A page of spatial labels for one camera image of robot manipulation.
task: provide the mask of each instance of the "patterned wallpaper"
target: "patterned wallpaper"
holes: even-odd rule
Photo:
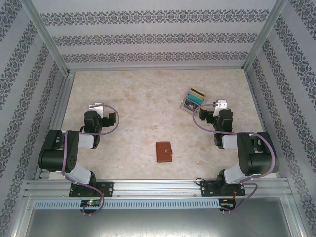
[[[316,236],[316,1],[289,0],[247,72],[280,172]]]
[[[63,75],[19,0],[0,2],[0,237],[32,179]]]
[[[276,0],[35,0],[71,69],[242,66]]]

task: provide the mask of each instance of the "metal beam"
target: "metal beam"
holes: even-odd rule
[[[196,199],[231,198],[202,197],[200,186],[194,179],[180,180],[100,180],[114,182],[113,197],[109,199]],[[292,191],[286,178],[254,179],[258,190],[254,198],[282,198],[291,196]],[[69,197],[70,182],[67,180],[28,181],[23,199],[74,199]],[[245,186],[246,197],[252,192],[252,186]]]
[[[71,93],[71,89],[73,87],[74,79],[75,79],[76,72],[69,72],[67,78],[65,78],[60,96],[58,98],[56,109],[53,114],[52,122],[50,124],[49,129],[59,130],[63,125],[64,117],[66,114],[66,109]]]
[[[130,71],[130,70],[210,70],[210,69],[240,69],[241,66],[170,66],[170,67],[111,67],[111,68],[70,68],[71,71]]]
[[[292,237],[307,237],[294,197],[280,198]]]
[[[261,29],[255,43],[253,44],[244,65],[242,66],[245,70],[245,72],[248,72],[249,68],[251,67],[251,64],[255,60],[256,56],[258,55],[261,46],[265,42],[266,38],[268,37],[271,29],[273,28],[273,25],[277,21],[278,17],[280,16],[283,8],[285,7],[287,0],[277,0],[275,5],[273,6],[263,28]]]
[[[59,69],[62,71],[63,75],[66,75],[69,71],[65,60],[63,59],[61,53],[59,52],[52,36],[50,35],[46,25],[44,24],[40,14],[36,10],[32,0],[21,0],[21,4],[25,11],[27,12],[29,18],[36,27],[40,37],[46,44],[49,52],[53,56],[55,62],[57,63]]]
[[[29,223],[31,220],[32,212],[34,209],[34,200],[22,200],[19,211],[16,215],[16,220],[13,230],[9,236],[11,237],[25,237]]]

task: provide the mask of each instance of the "card holder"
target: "card holder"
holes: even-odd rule
[[[172,162],[170,142],[156,142],[157,163]]]

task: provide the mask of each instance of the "metal base plate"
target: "metal base plate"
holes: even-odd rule
[[[97,189],[103,192],[105,198],[111,198],[113,194],[113,182],[97,182]],[[99,198],[101,195],[95,191],[93,195],[87,196],[84,193],[78,193],[76,184],[71,183],[69,197],[70,198]]]
[[[216,180],[201,181],[200,185],[203,197],[233,196],[234,190],[236,196],[246,195],[244,186],[241,184],[224,185],[221,190],[219,190]]]

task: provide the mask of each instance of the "black mounting bracket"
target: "black mounting bracket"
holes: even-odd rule
[[[97,182],[96,188],[100,190],[105,198],[111,198],[113,194],[113,182]],[[101,195],[99,192],[86,188],[81,185],[77,185],[71,183],[70,191],[69,191],[70,198],[99,198]]]
[[[219,188],[216,180],[203,180],[200,186],[202,197],[233,196],[233,191],[236,192],[236,196],[246,195],[242,184],[226,184]]]

